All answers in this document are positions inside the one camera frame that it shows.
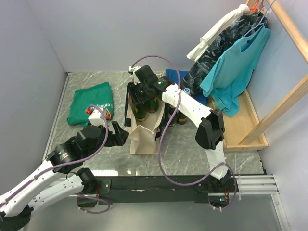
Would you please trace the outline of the beige canvas tote bag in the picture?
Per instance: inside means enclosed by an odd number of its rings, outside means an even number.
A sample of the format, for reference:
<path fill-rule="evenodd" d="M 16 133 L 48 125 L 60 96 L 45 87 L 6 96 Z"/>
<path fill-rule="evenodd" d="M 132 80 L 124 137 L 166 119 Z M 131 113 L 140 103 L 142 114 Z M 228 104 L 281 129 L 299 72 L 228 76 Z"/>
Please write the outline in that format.
<path fill-rule="evenodd" d="M 156 99 L 156 102 L 158 109 L 150 113 L 144 108 L 145 120 L 140 121 L 134 113 L 136 106 L 132 101 L 132 96 L 127 91 L 124 125 L 129 132 L 131 155 L 157 155 L 158 153 L 160 136 L 164 126 L 165 103 L 160 99 Z"/>

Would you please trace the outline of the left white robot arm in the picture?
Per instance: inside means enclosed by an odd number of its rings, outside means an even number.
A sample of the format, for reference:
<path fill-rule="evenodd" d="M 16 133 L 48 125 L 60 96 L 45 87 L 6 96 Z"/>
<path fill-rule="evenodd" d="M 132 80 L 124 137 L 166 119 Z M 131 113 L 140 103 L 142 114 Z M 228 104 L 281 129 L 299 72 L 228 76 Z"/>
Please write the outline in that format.
<path fill-rule="evenodd" d="M 103 147 L 122 146 L 129 133 L 116 121 L 113 131 L 103 125 L 87 125 L 58 145 L 21 183 L 0 196 L 0 229 L 18 231 L 40 209 L 75 193 L 91 193 L 97 180 L 82 164 Z"/>

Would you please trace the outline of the green glass bottle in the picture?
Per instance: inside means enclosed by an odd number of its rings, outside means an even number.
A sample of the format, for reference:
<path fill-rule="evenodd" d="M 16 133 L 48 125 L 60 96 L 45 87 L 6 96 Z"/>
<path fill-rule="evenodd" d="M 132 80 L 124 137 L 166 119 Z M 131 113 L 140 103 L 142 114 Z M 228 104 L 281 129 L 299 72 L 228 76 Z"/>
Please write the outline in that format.
<path fill-rule="evenodd" d="M 135 119 L 139 122 L 145 121 L 147 118 L 147 109 L 143 103 L 135 104 L 133 113 L 134 113 Z"/>
<path fill-rule="evenodd" d="M 159 108 L 159 101 L 157 97 L 151 98 L 146 102 L 146 109 L 149 113 L 155 113 Z"/>
<path fill-rule="evenodd" d="M 178 115 L 177 115 L 177 113 L 175 113 L 175 109 L 176 109 L 176 107 L 168 104 L 167 116 L 168 116 L 168 121 L 170 121 L 169 127 L 173 127 L 177 124 Z"/>

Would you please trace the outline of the silver top can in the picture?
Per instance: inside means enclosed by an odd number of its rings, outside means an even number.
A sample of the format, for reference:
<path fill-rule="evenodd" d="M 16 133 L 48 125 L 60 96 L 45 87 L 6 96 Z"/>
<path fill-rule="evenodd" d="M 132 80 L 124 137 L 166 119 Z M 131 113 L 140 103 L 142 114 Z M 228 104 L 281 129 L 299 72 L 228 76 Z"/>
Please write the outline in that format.
<path fill-rule="evenodd" d="M 178 111 L 178 120 L 177 120 L 177 123 L 179 125 L 184 125 L 186 122 L 187 122 L 187 116 L 182 113 L 181 111 Z"/>

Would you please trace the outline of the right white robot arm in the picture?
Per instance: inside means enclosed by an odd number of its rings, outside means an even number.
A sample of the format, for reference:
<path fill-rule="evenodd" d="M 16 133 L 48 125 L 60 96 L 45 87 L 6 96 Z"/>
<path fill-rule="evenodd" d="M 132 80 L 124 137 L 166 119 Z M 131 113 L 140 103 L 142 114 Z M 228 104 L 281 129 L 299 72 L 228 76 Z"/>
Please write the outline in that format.
<path fill-rule="evenodd" d="M 223 150 L 224 121 L 219 109 L 211 109 L 189 96 L 171 79 L 158 77 L 148 65 L 130 66 L 128 72 L 137 78 L 128 84 L 134 103 L 144 103 L 157 97 L 177 108 L 197 127 L 195 140 L 205 149 L 210 166 L 209 184 L 214 191 L 221 192 L 231 182 L 231 170 L 226 165 Z"/>

